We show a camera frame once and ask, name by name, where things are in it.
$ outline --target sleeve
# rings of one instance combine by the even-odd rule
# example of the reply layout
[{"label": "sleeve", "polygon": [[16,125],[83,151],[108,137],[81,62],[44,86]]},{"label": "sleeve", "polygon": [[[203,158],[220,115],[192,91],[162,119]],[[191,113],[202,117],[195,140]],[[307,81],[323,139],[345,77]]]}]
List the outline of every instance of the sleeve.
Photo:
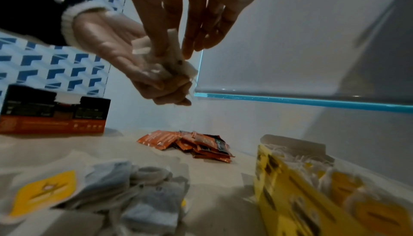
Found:
[{"label": "sleeve", "polygon": [[89,9],[108,9],[91,0],[0,0],[0,28],[7,33],[38,39],[38,43],[80,48],[74,37],[73,19]]}]

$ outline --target black and orange box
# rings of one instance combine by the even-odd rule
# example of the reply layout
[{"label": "black and orange box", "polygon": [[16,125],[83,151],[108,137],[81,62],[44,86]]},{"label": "black and orange box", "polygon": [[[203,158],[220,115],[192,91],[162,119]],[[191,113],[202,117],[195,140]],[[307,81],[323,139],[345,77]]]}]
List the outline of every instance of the black and orange box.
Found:
[{"label": "black and orange box", "polygon": [[9,85],[0,134],[103,133],[110,103],[104,98]]}]

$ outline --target patterned wallpaper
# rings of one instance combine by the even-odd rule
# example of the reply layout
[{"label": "patterned wallpaper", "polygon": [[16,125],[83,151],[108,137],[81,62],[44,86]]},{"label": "patterned wallpaper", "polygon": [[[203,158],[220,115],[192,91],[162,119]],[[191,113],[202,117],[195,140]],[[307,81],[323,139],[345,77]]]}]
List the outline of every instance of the patterned wallpaper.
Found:
[{"label": "patterned wallpaper", "polygon": [[[125,0],[99,0],[122,12]],[[103,96],[110,64],[71,47],[27,42],[0,32],[0,108],[7,86],[59,89]]]}]

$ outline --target beige tabletop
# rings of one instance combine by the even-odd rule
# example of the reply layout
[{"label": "beige tabletop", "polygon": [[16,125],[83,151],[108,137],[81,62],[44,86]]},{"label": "beige tabletop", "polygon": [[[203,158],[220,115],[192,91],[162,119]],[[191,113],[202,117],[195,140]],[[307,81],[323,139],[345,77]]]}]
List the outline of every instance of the beige tabletop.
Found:
[{"label": "beige tabletop", "polygon": [[0,136],[0,181],[5,185],[22,169],[67,156],[72,150],[101,159],[126,158],[138,166],[169,167],[174,177],[187,179],[190,210],[176,235],[266,235],[253,191],[255,157],[232,150],[231,164],[194,159],[176,149],[159,151],[136,142],[150,130],[102,136]]}]

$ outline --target white knit cuff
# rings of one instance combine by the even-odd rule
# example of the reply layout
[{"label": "white knit cuff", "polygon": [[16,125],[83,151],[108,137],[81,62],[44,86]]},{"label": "white knit cuff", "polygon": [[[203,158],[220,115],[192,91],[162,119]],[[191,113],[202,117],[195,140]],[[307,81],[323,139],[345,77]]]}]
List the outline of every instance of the white knit cuff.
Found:
[{"label": "white knit cuff", "polygon": [[86,1],[77,5],[67,8],[62,14],[62,35],[66,40],[66,43],[70,46],[76,47],[82,50],[82,47],[76,40],[73,32],[73,20],[80,13],[90,9],[102,8],[110,10],[107,5],[99,1]]}]

